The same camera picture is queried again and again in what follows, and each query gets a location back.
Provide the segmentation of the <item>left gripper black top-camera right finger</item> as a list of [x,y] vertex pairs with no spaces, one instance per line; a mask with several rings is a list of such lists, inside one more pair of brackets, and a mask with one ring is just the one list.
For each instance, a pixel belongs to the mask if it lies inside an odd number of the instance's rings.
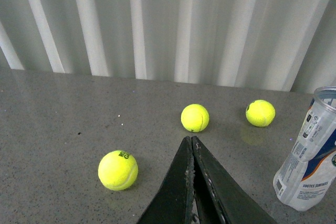
[[195,161],[221,223],[276,223],[231,177],[201,140],[192,137]]

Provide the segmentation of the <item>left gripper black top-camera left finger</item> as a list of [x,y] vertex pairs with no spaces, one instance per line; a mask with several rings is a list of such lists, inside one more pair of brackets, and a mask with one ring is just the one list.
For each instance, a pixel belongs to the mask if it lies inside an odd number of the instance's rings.
[[159,191],[138,223],[191,223],[194,177],[192,141],[187,136],[183,138]]

